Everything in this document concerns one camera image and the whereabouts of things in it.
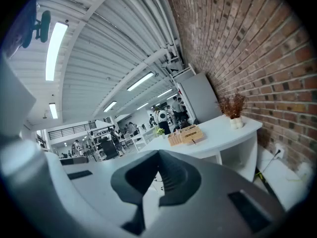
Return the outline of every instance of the wooden box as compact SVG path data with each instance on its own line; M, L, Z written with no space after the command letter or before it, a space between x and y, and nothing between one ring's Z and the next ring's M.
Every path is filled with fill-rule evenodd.
M196 125L191 125L180 130L181 140L184 144L191 143L193 140L200 139L204 136L203 132Z
M169 134L167 138L170 146L179 145L182 143L179 131Z

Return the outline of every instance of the gray refrigerator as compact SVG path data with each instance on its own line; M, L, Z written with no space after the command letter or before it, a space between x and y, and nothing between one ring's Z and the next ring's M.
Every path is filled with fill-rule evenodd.
M182 92L188 112L198 123L206 122L222 115L216 95L205 74L199 73L177 83Z

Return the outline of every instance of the fluorescent light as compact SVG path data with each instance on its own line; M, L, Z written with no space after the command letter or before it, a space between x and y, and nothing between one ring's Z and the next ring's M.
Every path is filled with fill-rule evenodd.
M110 110L116 103L117 103L117 101L111 102L111 104L110 104L108 107L106 107L106 109L104 110L104 112L107 112L108 110Z
M142 107L146 106L148 103L145 103L144 105L142 105L141 107L137 108L137 110L141 109Z
M132 91L134 88L136 88L138 85L141 85L145 80L149 79L153 75L154 75L153 72L150 72L150 73L146 74L144 77L142 77L140 80L138 80L132 86L130 86L127 90L128 91Z
M170 92L171 90L172 90L172 89L169 89L169 90L167 90L166 92L163 92L162 94L158 95L158 97L161 97L162 95L164 95L164 94Z
M177 94L172 95L171 97L168 97L167 100L169 100L170 98L173 98L174 96L176 96Z
M50 110L51 110L51 114L52 114L53 119L57 119L58 117L57 117L55 103L50 103L49 106L50 106Z
M54 81L55 65L58 55L58 50L63 40L64 34L68 25L57 22L53 29L50 39L48 54L46 56L45 80Z

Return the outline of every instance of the brick wall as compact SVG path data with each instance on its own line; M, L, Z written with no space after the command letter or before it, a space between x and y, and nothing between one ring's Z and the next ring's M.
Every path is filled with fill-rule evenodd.
M247 96L259 144L292 170L316 161L317 62L309 35L283 0L168 0L186 63L216 94Z

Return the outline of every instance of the white vase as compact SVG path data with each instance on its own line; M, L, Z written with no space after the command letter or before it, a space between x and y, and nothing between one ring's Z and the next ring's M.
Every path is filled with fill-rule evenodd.
M230 124L232 129L237 129L236 119L230 119Z
M236 120L237 128L242 128L242 127L243 127L242 118L241 118L241 117L238 117L238 118L236 118L235 120Z

